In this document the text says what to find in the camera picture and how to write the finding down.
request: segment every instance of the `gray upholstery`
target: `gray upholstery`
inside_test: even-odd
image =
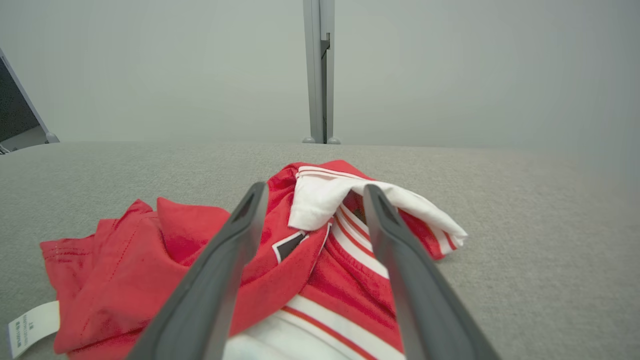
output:
[[[0,156],[0,323],[55,299],[40,241],[86,236],[137,198],[231,210],[290,162],[334,159],[425,196],[467,230],[439,267],[504,359],[639,356],[637,209],[573,166],[468,149],[57,143]],[[24,359],[52,358],[52,342]]]

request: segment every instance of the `red garment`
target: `red garment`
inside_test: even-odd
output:
[[[362,211],[359,196],[349,194],[336,216],[316,231],[287,226],[297,169],[303,165],[308,164],[289,165],[268,181],[262,239],[256,257],[243,271],[230,336],[279,310],[314,323],[312,311],[294,305],[292,299],[302,296],[401,353],[388,277],[340,245],[347,239],[354,241],[354,236],[368,239],[366,225],[351,212]],[[370,179],[344,161],[320,167]],[[91,236],[41,243],[47,274],[60,302],[55,352],[68,353],[71,359],[124,358],[228,216],[220,208],[176,204],[164,198],[158,198],[153,211],[137,200],[122,218],[100,220]],[[431,255],[441,258],[429,227],[406,213],[402,216]],[[314,326],[332,334],[330,326]],[[382,354],[358,345],[358,339],[331,336],[365,358]]]

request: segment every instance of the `jersey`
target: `jersey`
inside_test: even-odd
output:
[[[288,165],[268,181],[256,256],[245,266],[229,336],[277,318],[350,359],[403,358],[386,268],[373,256],[362,189],[345,161]],[[378,183],[435,259],[466,233],[417,194]],[[224,209],[137,200],[95,234],[41,243],[60,302],[57,353],[121,359],[229,216]]]

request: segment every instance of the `clothing tag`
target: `clothing tag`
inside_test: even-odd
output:
[[[57,301],[48,302],[27,311],[9,323],[11,356],[15,359],[36,341],[60,328],[60,307]]]

